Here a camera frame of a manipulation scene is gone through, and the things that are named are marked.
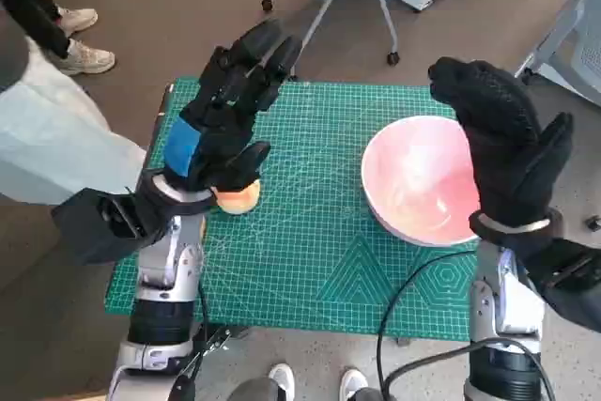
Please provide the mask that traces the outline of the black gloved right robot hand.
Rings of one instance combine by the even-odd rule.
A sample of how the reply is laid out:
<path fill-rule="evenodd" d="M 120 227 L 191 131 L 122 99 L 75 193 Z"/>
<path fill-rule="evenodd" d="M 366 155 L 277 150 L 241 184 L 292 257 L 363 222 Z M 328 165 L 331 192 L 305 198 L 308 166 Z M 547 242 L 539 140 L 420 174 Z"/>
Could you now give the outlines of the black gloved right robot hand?
<path fill-rule="evenodd" d="M 520 227 L 544 220 L 572 150 L 574 118 L 542 127 L 513 74 L 482 60 L 444 56 L 428 69 L 432 97 L 455 110 L 470 145 L 482 213 Z"/>

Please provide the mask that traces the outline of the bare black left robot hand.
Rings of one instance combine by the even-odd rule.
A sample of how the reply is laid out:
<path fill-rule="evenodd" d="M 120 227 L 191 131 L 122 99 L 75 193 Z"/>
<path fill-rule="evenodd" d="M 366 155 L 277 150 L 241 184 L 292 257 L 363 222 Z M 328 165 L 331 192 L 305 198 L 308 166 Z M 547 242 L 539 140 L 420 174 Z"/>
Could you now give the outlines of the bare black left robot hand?
<path fill-rule="evenodd" d="M 280 39 L 281 25 L 267 19 L 231 46 L 213 51 L 196 97 L 179 113 L 163 148 L 168 182 L 188 192 L 234 192 L 258 178 L 270 144 L 251 144 L 256 115 L 276 101 L 298 59 L 302 42 Z"/>

